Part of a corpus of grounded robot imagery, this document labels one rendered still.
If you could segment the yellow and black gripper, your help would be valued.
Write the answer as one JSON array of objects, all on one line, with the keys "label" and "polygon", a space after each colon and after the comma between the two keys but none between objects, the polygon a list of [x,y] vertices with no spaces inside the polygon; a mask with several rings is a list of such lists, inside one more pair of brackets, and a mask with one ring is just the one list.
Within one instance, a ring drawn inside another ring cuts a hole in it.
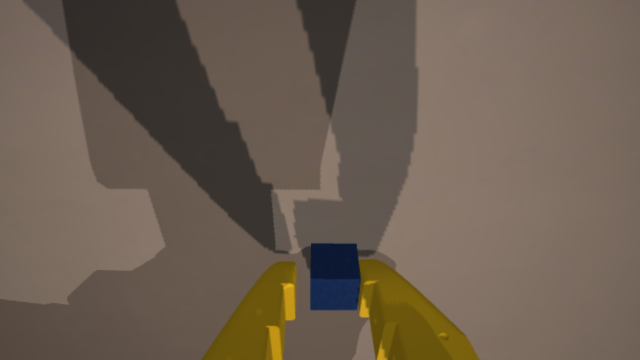
[{"label": "yellow and black gripper", "polygon": [[[360,317],[369,317],[376,360],[480,360],[466,335],[387,264],[359,260]],[[297,268],[270,266],[201,360],[283,360],[285,322],[295,319]]]}]

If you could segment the blue cube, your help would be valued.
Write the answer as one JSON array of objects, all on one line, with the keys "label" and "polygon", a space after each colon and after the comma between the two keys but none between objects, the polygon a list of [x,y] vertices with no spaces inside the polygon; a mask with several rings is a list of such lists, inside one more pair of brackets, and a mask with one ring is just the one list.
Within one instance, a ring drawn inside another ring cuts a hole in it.
[{"label": "blue cube", "polygon": [[357,244],[311,243],[310,310],[357,310]]}]

